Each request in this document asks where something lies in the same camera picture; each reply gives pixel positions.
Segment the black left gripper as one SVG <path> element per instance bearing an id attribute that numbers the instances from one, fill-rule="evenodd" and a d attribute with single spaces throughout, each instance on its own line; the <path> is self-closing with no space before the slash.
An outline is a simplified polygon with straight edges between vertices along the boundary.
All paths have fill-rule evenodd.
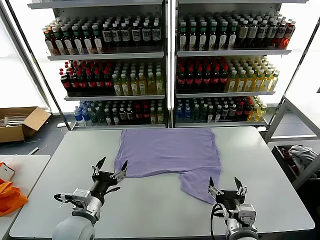
<path id="1" fill-rule="evenodd" d="M 122 181 L 127 176 L 128 160 L 124 162 L 118 172 L 113 174 L 111 172 L 100 171 L 105 160 L 106 157 L 104 156 L 96 165 L 92 166 L 93 186 L 90 190 L 92 197 L 104 198 L 106 194 L 120 190 L 120 187 L 117 186 L 118 181 Z"/>

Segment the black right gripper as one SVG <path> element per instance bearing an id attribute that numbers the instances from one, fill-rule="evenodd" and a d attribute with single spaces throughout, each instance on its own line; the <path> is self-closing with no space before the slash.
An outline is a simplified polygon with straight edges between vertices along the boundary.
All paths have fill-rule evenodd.
<path id="1" fill-rule="evenodd" d="M 216 188 L 213 178 L 209 178 L 208 193 L 215 198 L 215 201 L 224 207 L 236 207 L 245 202 L 245 196 L 248 188 L 243 186 L 242 182 L 235 176 L 234 177 L 236 190 L 219 190 Z"/>

